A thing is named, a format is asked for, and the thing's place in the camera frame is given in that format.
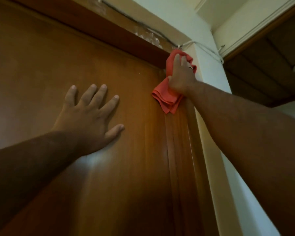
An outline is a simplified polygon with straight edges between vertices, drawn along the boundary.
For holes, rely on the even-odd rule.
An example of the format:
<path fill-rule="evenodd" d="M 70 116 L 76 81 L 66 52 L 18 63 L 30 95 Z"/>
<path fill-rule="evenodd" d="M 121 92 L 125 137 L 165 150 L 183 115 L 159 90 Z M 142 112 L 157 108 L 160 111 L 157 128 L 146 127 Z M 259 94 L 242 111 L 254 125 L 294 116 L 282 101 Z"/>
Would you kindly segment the person's right hand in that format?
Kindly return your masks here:
<path fill-rule="evenodd" d="M 175 55 L 171 76 L 174 78 L 174 85 L 169 85 L 169 88 L 185 97 L 189 97 L 197 87 L 198 81 L 192 65 L 188 63 L 188 70 L 184 70 L 181 67 L 181 56 L 179 54 Z"/>

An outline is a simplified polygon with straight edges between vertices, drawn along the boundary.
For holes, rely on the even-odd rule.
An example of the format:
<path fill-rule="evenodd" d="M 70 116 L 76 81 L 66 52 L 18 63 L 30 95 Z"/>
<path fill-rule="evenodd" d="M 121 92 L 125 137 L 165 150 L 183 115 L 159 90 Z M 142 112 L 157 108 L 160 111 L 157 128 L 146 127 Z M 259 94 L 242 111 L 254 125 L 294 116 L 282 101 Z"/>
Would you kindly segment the person's left hand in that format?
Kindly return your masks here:
<path fill-rule="evenodd" d="M 90 101 L 99 89 L 92 84 L 75 106 L 64 106 L 51 132 L 62 134 L 66 145 L 81 157 L 101 150 L 107 145 L 104 135 L 109 130 L 110 116 L 119 103 L 119 95 L 114 95 L 99 110 L 90 111 Z"/>

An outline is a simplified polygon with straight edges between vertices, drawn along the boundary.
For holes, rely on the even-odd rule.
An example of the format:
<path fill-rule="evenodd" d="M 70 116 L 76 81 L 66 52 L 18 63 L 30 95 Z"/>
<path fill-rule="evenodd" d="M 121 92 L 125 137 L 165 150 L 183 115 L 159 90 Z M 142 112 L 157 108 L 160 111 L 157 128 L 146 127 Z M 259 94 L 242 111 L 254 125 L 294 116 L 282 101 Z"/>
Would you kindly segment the red cleaning cloth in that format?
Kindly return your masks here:
<path fill-rule="evenodd" d="M 190 55 L 179 49 L 174 49 L 170 53 L 169 57 L 166 60 L 165 79 L 160 84 L 158 84 L 157 87 L 155 87 L 152 91 L 153 98 L 159 102 L 165 114 L 175 114 L 181 100 L 184 98 L 183 95 L 178 94 L 177 92 L 170 89 L 168 82 L 168 76 L 172 75 L 173 61 L 175 55 L 177 54 L 179 54 L 181 57 L 186 56 L 187 61 L 193 67 L 194 74 L 197 72 L 197 66 L 193 64 L 193 58 Z"/>

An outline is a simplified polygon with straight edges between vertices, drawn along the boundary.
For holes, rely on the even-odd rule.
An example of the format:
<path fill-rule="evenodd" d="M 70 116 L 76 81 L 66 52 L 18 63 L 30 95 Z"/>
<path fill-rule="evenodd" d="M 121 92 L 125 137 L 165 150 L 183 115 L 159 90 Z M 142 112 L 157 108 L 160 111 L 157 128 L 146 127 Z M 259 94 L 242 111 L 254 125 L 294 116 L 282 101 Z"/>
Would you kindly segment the person's left forearm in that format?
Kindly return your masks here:
<path fill-rule="evenodd" d="M 0 230 L 81 154 L 73 133 L 53 131 L 0 149 Z"/>

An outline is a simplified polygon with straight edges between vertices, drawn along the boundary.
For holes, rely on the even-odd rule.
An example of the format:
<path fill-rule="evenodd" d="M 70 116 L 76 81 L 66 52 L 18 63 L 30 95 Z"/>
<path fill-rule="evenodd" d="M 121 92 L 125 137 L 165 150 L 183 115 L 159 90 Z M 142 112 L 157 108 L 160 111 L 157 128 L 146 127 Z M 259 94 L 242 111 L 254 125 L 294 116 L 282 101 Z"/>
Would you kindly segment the person's right forearm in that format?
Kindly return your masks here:
<path fill-rule="evenodd" d="M 198 81 L 185 95 L 280 234 L 295 236 L 295 118 Z"/>

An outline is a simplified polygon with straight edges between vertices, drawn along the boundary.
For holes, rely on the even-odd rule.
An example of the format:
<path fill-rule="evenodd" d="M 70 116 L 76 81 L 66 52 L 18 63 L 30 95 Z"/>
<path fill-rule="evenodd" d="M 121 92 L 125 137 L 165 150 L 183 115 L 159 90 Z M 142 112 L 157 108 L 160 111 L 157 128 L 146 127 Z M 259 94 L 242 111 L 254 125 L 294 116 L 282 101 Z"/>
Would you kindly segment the brown wooden door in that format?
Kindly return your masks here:
<path fill-rule="evenodd" d="M 0 0 L 0 149 L 50 130 L 69 87 L 119 95 L 119 139 L 79 158 L 0 236 L 174 236 L 165 115 L 151 92 L 163 71 Z"/>

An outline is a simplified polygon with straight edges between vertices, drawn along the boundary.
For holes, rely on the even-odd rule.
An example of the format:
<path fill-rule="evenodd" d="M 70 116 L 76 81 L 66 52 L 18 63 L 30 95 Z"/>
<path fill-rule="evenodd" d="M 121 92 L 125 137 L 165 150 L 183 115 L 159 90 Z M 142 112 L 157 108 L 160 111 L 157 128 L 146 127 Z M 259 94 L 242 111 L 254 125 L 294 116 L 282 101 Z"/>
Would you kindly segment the dark wooden overhead cabinet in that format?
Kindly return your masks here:
<path fill-rule="evenodd" d="M 277 107 L 295 101 L 295 6 L 225 57 L 233 94 Z"/>

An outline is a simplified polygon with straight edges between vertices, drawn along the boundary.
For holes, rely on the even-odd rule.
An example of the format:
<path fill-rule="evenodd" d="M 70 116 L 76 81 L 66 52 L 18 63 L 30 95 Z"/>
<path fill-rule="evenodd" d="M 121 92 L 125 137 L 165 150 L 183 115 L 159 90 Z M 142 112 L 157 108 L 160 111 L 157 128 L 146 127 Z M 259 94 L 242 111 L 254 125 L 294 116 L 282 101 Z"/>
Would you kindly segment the brown wooden door frame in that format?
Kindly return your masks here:
<path fill-rule="evenodd" d="M 64 183 L 73 167 L 87 174 L 72 181 L 81 187 L 73 235 L 219 236 L 194 106 L 184 99 L 166 115 L 150 95 L 169 53 L 73 0 L 11 1 L 121 51 L 102 61 L 109 72 L 100 83 L 112 84 L 109 95 L 121 88 L 112 123 L 129 126 L 120 141 L 56 180 Z"/>

